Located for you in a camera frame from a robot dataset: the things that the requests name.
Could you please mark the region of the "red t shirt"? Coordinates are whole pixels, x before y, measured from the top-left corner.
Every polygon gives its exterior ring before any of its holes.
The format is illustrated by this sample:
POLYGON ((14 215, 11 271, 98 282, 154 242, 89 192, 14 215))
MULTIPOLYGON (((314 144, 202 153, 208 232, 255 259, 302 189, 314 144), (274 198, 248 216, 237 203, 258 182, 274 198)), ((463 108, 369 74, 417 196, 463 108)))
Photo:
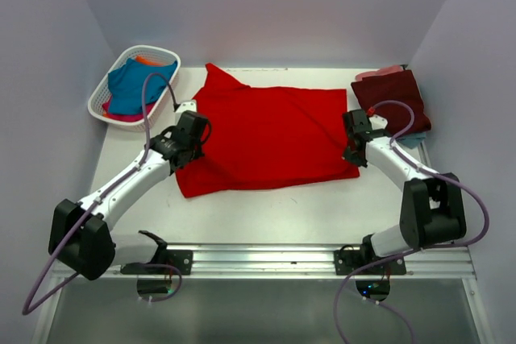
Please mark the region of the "red t shirt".
POLYGON ((203 157, 176 174, 184 197, 359 177, 342 157, 345 89, 257 88, 214 64, 206 71, 193 98, 212 128, 203 157))

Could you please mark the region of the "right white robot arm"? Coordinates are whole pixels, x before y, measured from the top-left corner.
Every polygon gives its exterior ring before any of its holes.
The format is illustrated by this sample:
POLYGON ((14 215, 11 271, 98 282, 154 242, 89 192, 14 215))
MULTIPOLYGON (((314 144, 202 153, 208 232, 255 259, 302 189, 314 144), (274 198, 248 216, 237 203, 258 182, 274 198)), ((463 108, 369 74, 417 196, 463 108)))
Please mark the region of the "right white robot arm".
POLYGON ((378 273, 388 256, 428 248, 463 238, 467 231, 462 192, 457 177, 440 175, 397 147, 386 130, 386 120, 369 117, 364 110, 343 114, 347 147, 343 158, 383 172, 401 191, 398 224, 364 237, 359 263, 378 273))

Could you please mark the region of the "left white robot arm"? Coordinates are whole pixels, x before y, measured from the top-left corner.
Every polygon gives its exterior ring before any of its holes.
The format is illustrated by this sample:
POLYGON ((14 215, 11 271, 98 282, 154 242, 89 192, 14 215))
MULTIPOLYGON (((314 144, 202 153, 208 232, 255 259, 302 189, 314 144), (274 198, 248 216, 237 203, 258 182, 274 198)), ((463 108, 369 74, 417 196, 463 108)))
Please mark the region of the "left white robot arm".
POLYGON ((51 258, 88 280, 118 265, 141 265, 152 274, 163 271, 168 262, 165 240, 145 230, 118 237, 111 232, 155 185, 202 157, 211 131, 207 117, 186 110, 176 124, 148 135, 136 159, 100 189, 77 202, 59 203, 48 244, 51 258))

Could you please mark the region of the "folded maroon t shirt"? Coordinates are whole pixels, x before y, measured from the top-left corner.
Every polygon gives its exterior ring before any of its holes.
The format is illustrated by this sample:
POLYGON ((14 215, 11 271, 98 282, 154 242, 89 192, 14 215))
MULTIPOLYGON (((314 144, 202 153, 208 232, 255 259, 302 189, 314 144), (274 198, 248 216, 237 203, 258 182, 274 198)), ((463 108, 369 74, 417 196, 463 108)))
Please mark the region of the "folded maroon t shirt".
POLYGON ((403 106, 385 101, 402 102, 414 112, 412 127, 406 132, 427 132, 431 129, 431 121, 424 111, 424 102, 417 82, 411 70, 390 73, 382 76, 365 77, 362 81, 352 82, 352 90, 363 110, 374 108, 375 113, 388 122, 386 130, 395 135, 410 122, 410 112, 403 106))

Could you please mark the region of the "folded light blue t shirt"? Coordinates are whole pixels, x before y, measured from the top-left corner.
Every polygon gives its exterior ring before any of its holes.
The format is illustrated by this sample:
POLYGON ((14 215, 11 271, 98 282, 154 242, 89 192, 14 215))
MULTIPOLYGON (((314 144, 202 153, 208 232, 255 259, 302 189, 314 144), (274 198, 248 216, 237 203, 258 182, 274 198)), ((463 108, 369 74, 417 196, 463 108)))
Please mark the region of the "folded light blue t shirt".
POLYGON ((409 149, 418 148, 419 145, 427 138, 426 132, 411 133, 409 135, 403 135, 397 139, 403 147, 409 149))

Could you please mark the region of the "folded pink t shirt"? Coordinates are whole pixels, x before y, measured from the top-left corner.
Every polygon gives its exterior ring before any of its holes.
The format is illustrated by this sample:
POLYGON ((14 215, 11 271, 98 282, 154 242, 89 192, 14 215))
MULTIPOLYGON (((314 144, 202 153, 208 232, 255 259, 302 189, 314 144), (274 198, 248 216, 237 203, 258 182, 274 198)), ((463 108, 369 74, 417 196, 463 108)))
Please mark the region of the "folded pink t shirt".
POLYGON ((382 77, 385 75, 403 72, 405 68, 402 65, 396 64, 391 65, 384 68, 379 68, 378 70, 370 70, 366 72, 359 73, 355 76, 355 81, 362 81, 365 78, 369 77, 382 77))

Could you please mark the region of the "magenta t shirt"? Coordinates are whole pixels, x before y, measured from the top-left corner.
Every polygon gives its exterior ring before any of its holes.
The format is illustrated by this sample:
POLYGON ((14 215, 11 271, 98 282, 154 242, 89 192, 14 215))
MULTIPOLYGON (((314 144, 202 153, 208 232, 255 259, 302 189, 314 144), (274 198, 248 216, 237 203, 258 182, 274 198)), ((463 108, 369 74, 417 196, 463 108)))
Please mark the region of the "magenta t shirt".
POLYGON ((113 119, 119 122, 138 122, 143 119, 143 113, 139 112, 138 114, 112 114, 109 112, 110 101, 102 104, 103 113, 102 116, 104 118, 113 119))

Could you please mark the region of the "white plastic laundry basket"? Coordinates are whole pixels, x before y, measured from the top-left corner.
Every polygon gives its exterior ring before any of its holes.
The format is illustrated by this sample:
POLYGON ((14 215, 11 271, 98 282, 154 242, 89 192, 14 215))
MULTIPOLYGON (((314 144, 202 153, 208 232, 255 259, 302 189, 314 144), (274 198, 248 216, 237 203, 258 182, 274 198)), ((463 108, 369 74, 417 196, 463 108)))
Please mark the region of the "white plastic laundry basket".
POLYGON ((144 120, 142 119, 142 116, 140 116, 140 119, 138 120, 128 122, 119 120, 117 118, 108 117, 108 113, 104 109, 104 105, 106 105, 111 98, 111 93, 108 88, 108 74, 118 68, 123 67, 128 59, 135 60, 138 56, 145 59, 146 61, 152 62, 155 65, 165 66, 176 63, 177 68, 169 78, 170 85, 175 85, 177 74, 181 68, 181 58, 178 54, 165 48, 144 44, 129 47, 124 50, 111 65, 109 71, 98 83, 97 87, 90 96, 88 100, 88 111, 92 117, 108 123, 113 127, 118 127, 121 130, 132 132, 144 131, 144 120))

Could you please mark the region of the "orange t shirt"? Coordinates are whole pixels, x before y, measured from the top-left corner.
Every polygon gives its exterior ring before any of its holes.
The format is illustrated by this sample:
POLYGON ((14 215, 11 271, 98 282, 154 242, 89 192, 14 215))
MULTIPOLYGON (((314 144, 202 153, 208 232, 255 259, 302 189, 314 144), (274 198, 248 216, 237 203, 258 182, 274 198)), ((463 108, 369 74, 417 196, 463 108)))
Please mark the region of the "orange t shirt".
POLYGON ((164 67, 166 66, 166 64, 163 64, 161 62, 158 62, 158 61, 154 61, 154 60, 149 60, 143 56, 137 56, 135 58, 135 61, 137 61, 138 63, 141 63, 141 64, 145 64, 147 66, 153 66, 153 67, 164 67))

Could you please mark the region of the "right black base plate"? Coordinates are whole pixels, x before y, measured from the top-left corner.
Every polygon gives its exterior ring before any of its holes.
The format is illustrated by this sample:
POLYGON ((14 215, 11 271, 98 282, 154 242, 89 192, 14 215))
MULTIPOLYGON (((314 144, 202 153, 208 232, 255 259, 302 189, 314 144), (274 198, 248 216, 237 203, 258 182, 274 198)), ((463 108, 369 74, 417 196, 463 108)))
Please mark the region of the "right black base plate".
POLYGON ((377 264, 381 257, 369 251, 363 251, 359 245, 345 244, 333 251, 333 264, 337 276, 347 276, 361 267, 368 266, 359 272, 367 276, 403 276, 407 273, 404 259, 395 259, 387 263, 377 264))

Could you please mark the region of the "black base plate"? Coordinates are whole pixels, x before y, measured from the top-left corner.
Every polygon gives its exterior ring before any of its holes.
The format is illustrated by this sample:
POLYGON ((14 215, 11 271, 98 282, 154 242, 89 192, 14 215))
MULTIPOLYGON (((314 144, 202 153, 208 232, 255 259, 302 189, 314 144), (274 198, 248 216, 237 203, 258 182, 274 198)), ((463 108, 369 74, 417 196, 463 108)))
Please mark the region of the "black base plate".
POLYGON ((121 266, 123 275, 168 275, 173 274, 169 266, 175 267, 182 275, 189 275, 194 262, 191 250, 165 249, 155 254, 149 263, 129 263, 121 266))
POLYGON ((337 276, 347 276, 361 267, 368 266, 359 272, 367 276, 403 276, 407 273, 404 259, 395 259, 387 263, 377 264, 381 257, 369 251, 363 251, 359 245, 345 244, 333 251, 333 264, 337 276))

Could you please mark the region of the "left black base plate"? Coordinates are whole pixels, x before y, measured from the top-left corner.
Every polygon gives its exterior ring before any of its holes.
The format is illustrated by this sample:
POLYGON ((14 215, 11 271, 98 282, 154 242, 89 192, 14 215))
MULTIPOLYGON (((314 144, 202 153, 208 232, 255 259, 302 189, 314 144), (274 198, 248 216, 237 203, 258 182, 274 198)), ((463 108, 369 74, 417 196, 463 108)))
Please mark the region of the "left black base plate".
POLYGON ((173 274, 169 266, 175 267, 182 275, 189 275, 194 262, 191 250, 165 249, 155 254, 149 263, 129 263, 121 266, 123 275, 168 275, 173 274))

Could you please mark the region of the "aluminium mounting rail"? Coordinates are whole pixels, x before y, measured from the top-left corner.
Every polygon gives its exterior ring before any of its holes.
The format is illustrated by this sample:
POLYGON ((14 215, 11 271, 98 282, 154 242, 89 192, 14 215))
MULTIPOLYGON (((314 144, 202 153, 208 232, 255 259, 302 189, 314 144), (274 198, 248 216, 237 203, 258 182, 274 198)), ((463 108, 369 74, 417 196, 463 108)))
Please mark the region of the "aluminium mounting rail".
MULTIPOLYGON (((169 244, 166 249, 193 252, 193 266, 189 274, 193 278, 342 279, 345 276, 337 276, 333 264, 333 251, 340 247, 335 244, 179 243, 169 244)), ((471 256, 465 248, 425 250, 395 259, 405 260, 405 275, 359 275, 366 268, 364 266, 357 270, 358 277, 471 279, 476 275, 471 256)), ((102 276, 122 275, 121 266, 110 267, 102 276)))

